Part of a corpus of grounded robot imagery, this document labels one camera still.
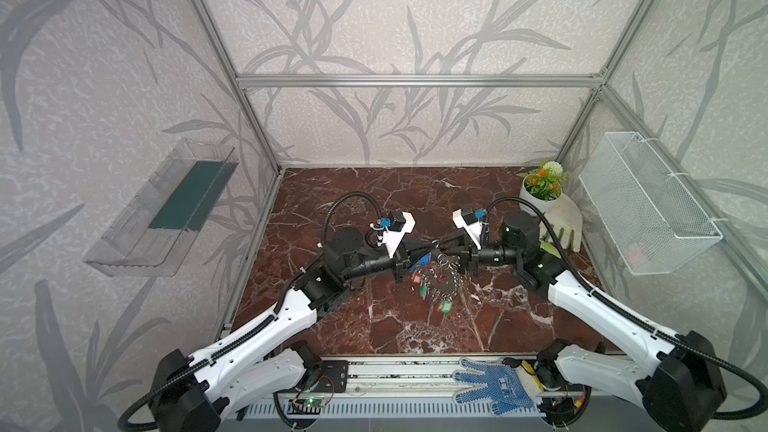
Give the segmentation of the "steel key ring disc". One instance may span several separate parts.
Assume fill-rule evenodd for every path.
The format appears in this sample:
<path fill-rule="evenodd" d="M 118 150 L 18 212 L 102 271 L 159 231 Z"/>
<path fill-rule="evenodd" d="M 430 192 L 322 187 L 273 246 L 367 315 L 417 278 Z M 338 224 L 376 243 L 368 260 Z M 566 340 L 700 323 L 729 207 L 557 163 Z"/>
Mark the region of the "steel key ring disc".
<path fill-rule="evenodd" d="M 428 305 L 443 314 L 452 311 L 462 286 L 462 274 L 454 257 L 433 250 L 411 268 L 410 279 Z"/>

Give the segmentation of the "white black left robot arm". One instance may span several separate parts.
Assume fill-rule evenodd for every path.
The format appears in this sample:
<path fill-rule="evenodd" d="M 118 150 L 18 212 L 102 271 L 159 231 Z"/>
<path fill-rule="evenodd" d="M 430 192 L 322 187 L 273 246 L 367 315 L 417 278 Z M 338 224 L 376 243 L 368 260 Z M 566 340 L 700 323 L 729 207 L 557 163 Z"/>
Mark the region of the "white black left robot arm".
<path fill-rule="evenodd" d="M 367 201 L 375 221 L 365 233 L 355 227 L 331 232 L 334 213 L 352 198 Z M 288 280 L 276 303 L 189 356 L 174 350 L 163 357 L 150 391 L 122 413 L 118 429 L 215 431 L 260 396 L 296 386 L 320 358 L 299 346 L 277 356 L 272 351 L 337 310 L 354 281 L 382 272 L 401 279 L 437 248 L 435 240 L 413 237 L 414 229 L 409 212 L 385 214 L 366 192 L 343 194 L 324 217 L 319 253 Z"/>

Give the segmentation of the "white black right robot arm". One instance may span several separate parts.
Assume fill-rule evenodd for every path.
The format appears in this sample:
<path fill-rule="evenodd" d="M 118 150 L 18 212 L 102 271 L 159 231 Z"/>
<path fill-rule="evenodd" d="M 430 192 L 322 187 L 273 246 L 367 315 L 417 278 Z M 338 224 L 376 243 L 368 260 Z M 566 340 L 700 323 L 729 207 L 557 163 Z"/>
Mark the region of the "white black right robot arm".
<path fill-rule="evenodd" d="M 690 331 L 682 335 L 633 311 L 585 279 L 573 266 L 544 213 L 517 198 L 501 238 L 489 238 L 490 208 L 460 208 L 457 232 L 440 248 L 459 265 L 509 266 L 527 290 L 589 325 L 617 346 L 622 358 L 565 345 L 551 352 L 568 383 L 607 392 L 644 409 L 665 431 L 700 431 L 711 420 L 740 421 L 767 410 L 767 387 L 758 378 L 716 356 L 712 343 Z"/>

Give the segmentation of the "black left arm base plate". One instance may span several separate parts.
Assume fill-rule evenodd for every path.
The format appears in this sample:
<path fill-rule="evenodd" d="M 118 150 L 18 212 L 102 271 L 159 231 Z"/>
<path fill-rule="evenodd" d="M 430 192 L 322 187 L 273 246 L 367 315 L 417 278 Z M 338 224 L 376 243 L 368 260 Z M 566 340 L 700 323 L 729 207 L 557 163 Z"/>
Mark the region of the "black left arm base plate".
<path fill-rule="evenodd" d="M 343 393 L 349 379 L 347 360 L 321 360 L 311 365 L 297 387 L 313 393 Z"/>

